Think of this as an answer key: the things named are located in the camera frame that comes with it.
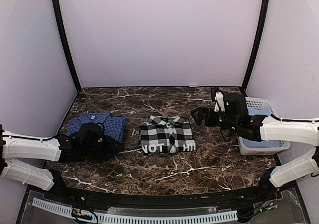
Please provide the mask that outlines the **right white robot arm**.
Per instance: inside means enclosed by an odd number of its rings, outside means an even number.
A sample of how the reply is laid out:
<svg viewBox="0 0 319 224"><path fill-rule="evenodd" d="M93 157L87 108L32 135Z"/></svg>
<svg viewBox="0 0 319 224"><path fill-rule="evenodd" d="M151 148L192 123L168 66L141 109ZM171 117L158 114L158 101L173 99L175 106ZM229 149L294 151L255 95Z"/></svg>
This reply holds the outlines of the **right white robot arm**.
<svg viewBox="0 0 319 224"><path fill-rule="evenodd" d="M319 172L319 119L292 119L247 112L215 111L199 107L191 112L197 125L232 130L250 141L284 141L291 148L281 151L280 166L264 172L254 196L265 201L282 186Z"/></svg>

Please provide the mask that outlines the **black white plaid shirt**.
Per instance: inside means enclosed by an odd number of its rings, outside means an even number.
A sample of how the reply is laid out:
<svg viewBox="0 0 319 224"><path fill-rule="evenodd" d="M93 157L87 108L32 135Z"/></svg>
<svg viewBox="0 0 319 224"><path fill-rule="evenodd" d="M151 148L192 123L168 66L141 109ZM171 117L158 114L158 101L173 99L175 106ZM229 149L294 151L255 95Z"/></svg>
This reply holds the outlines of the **black white plaid shirt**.
<svg viewBox="0 0 319 224"><path fill-rule="evenodd" d="M196 151L192 127L186 118L151 115L139 128L139 146L144 155Z"/></svg>

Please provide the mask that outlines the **blue checked shirt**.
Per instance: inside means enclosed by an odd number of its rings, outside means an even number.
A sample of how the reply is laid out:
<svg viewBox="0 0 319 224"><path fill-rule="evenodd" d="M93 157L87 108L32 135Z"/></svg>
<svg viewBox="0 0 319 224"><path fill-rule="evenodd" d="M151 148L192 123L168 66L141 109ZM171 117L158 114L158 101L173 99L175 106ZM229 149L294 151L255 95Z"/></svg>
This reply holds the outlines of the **blue checked shirt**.
<svg viewBox="0 0 319 224"><path fill-rule="evenodd" d="M67 135L70 136L80 130L86 123L93 123L102 128L104 135L112 137L115 141L122 143L124 128L127 119L122 116L114 116L111 112L106 113L81 113L78 117L71 119L67 126Z"/></svg>

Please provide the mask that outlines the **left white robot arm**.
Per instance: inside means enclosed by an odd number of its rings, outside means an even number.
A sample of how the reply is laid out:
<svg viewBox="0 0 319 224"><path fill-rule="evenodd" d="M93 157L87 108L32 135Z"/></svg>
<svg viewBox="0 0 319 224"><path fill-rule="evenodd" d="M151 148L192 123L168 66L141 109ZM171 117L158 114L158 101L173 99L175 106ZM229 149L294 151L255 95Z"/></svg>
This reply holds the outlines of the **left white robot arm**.
<svg viewBox="0 0 319 224"><path fill-rule="evenodd" d="M100 124L86 123L71 134L53 137L21 136L0 131L0 176L50 191L59 202L70 198L70 190L59 171L41 169L23 162L39 159L58 163L91 159L104 161L121 148L114 138L105 135Z"/></svg>

